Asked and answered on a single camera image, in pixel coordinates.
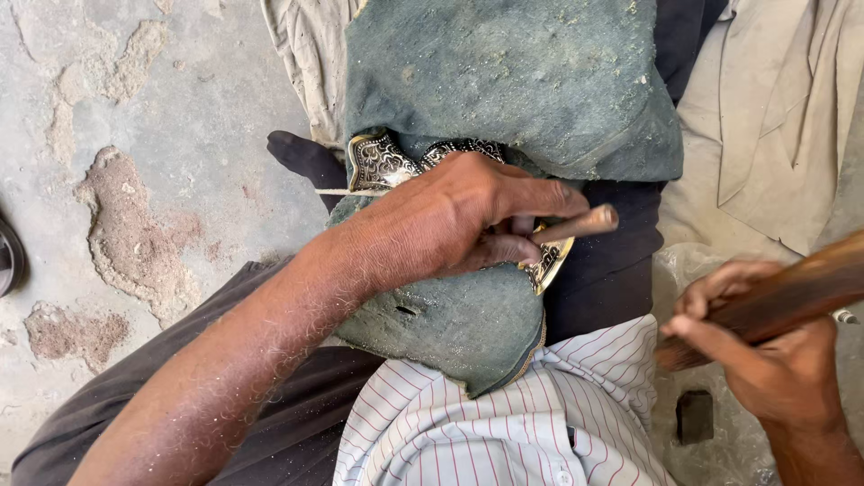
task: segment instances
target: white cloth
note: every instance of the white cloth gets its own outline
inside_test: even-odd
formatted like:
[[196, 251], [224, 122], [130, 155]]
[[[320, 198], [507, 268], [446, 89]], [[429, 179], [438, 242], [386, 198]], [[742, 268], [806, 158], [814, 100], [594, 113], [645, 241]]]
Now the white cloth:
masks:
[[273, 46], [309, 116], [312, 140], [339, 156], [345, 143], [344, 30], [358, 0], [261, 0]]
[[664, 191], [660, 227], [681, 223], [670, 243], [786, 259], [755, 230], [807, 255], [834, 204], [864, 67], [864, 2], [738, 0], [721, 19], [732, 16], [706, 40], [678, 105], [684, 177]]
[[657, 332], [649, 315], [543, 348], [477, 400], [388, 360], [348, 417], [334, 484], [674, 485], [646, 436]]

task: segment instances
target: shirt button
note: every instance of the shirt button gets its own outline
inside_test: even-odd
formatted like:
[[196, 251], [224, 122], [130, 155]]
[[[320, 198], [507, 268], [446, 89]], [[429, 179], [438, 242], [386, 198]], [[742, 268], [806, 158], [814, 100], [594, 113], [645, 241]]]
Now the shirt button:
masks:
[[556, 480], [558, 486], [573, 486], [573, 477], [566, 470], [559, 470]]

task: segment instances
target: striped shirt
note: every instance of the striped shirt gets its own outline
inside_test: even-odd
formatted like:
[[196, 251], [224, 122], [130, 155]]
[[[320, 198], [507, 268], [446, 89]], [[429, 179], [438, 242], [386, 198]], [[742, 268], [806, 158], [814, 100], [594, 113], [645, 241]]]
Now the striped shirt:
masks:
[[539, 349], [476, 400], [388, 360], [354, 403], [334, 484], [674, 486], [646, 435], [657, 332], [648, 315]]

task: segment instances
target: black sock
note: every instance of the black sock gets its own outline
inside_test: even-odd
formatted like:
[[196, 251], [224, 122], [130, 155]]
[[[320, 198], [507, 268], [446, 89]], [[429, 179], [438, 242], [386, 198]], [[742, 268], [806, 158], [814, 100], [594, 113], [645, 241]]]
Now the black sock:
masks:
[[[345, 165], [321, 144], [277, 130], [267, 136], [267, 151], [286, 169], [312, 181], [316, 189], [347, 188]], [[321, 201], [330, 212], [342, 197], [321, 195]]]

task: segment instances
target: worn green cloth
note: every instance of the worn green cloth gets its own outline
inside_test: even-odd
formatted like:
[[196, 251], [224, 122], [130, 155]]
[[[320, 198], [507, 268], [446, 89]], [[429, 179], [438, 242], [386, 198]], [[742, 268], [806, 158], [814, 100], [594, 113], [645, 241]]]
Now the worn green cloth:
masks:
[[[341, 223], [371, 201], [345, 197], [327, 225]], [[465, 383], [468, 398], [475, 398], [506, 385], [542, 344], [543, 299], [534, 295], [527, 273], [501, 265], [380, 294], [335, 334], [376, 355], [440, 370]]]
[[369, 0], [346, 29], [346, 136], [475, 137], [567, 179], [681, 175], [655, 0]]

